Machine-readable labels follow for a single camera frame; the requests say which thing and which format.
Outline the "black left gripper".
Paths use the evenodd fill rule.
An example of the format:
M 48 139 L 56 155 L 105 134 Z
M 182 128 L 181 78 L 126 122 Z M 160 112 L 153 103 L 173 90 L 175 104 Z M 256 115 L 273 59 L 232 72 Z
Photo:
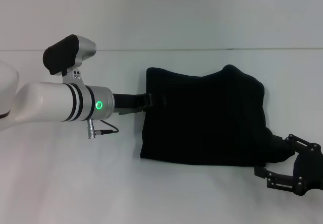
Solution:
M 165 95 L 158 94 L 113 94 L 114 113 L 120 115 L 139 113 L 150 107 L 166 107 L 168 101 Z

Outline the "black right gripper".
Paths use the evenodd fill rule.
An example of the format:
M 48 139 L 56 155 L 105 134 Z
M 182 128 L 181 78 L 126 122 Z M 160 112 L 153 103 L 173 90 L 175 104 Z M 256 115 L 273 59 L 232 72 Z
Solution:
M 322 152 L 317 143 L 289 134 L 286 138 L 276 136 L 276 154 L 294 155 L 293 176 L 277 174 L 264 167 L 255 166 L 254 175 L 266 179 L 267 187 L 303 196 L 307 191 L 322 190 Z

